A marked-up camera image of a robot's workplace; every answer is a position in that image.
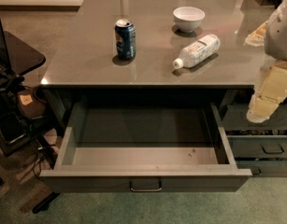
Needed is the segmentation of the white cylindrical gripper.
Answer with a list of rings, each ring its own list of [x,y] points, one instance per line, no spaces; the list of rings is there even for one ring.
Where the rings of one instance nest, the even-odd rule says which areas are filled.
[[[247,120],[262,123],[270,118],[287,97],[287,61],[265,63],[254,84]]]

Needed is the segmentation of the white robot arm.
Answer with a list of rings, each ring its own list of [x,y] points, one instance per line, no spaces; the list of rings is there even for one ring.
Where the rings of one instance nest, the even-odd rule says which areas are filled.
[[[265,53],[275,59],[260,68],[246,114],[248,121],[262,123],[287,97],[287,0],[246,37],[245,43],[264,46]]]

